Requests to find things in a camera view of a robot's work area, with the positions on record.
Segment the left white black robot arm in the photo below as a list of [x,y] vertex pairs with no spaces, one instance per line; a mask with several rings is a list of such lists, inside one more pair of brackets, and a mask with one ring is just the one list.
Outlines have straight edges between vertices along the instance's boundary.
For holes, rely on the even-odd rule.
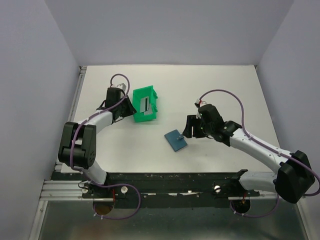
[[109,87],[105,100],[92,116],[79,122],[68,121],[63,126],[58,160],[94,182],[93,191],[101,198],[110,194],[111,185],[106,182],[108,173],[96,161],[97,134],[137,112],[125,89],[124,84]]

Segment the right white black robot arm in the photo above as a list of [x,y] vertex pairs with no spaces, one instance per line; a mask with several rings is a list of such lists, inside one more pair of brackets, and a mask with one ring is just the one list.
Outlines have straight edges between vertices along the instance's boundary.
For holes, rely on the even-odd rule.
[[223,120],[212,104],[205,104],[198,108],[197,114],[188,115],[182,134],[188,139],[214,139],[248,154],[271,169],[271,172],[244,170],[230,183],[230,191],[236,196],[251,190],[262,190],[277,193],[285,201],[295,204],[307,195],[307,190],[315,183],[304,152],[290,152],[255,138],[240,124]]

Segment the green plastic bin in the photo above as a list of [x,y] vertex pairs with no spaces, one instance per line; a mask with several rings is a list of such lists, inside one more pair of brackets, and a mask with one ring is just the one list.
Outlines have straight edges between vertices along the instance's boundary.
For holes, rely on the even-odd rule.
[[153,121],[157,118],[157,99],[158,95],[153,85],[133,91],[132,105],[136,110],[133,118],[136,123]]

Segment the blue card holder wallet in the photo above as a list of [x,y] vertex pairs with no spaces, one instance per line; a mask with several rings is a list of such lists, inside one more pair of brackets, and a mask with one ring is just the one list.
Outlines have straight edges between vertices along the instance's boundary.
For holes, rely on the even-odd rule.
[[166,133],[164,137],[174,152],[178,152],[188,145],[185,137],[177,129]]

